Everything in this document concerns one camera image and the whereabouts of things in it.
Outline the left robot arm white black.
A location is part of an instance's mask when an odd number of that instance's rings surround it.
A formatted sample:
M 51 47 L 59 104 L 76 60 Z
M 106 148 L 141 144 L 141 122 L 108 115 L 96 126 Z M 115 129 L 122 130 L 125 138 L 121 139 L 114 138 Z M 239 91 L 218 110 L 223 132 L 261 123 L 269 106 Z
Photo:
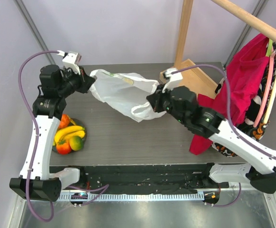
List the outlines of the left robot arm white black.
M 74 92 L 85 94 L 96 81 L 86 74 L 71 68 L 60 69 L 47 65 L 40 70 L 39 95 L 32 105 L 33 132 L 24 166 L 17 178 L 11 178 L 10 188 L 23 199 L 55 202 L 60 192 L 69 185 L 83 189 L 87 177 L 76 166 L 50 173 L 49 161 L 54 136 L 66 107 L 66 98 Z

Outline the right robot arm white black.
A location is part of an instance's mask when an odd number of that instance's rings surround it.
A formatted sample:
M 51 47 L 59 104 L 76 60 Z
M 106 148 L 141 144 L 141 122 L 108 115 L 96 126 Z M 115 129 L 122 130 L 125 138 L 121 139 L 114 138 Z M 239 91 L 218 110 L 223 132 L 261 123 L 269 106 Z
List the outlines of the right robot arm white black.
M 164 90 L 162 85 L 146 97 L 154 112 L 167 112 L 193 134 L 226 146 L 246 161 L 245 164 L 222 165 L 213 163 L 203 173 L 201 183 L 210 188 L 216 183 L 249 183 L 255 189 L 276 192 L 276 150 L 270 149 L 228 122 L 211 108 L 198 105 L 197 97 L 187 87 Z

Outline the orange persimmon fruit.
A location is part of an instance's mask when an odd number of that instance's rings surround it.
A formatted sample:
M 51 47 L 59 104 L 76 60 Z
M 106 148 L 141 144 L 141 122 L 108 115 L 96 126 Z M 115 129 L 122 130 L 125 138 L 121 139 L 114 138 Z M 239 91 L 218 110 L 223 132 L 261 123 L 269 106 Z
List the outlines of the orange persimmon fruit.
M 59 123 L 59 129 L 66 128 L 70 123 L 69 116 L 67 114 L 63 114 Z

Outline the white plastic bag lemon print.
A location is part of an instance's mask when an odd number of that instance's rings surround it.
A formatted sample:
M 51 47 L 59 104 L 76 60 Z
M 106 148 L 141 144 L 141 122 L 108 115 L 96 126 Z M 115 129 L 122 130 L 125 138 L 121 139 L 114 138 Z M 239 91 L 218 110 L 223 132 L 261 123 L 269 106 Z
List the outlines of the white plastic bag lemon print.
M 162 117 L 166 112 L 155 113 L 146 97 L 155 92 L 159 82 L 146 79 L 137 73 L 110 73 L 96 69 L 90 73 L 95 83 L 89 91 L 103 103 L 136 122 Z

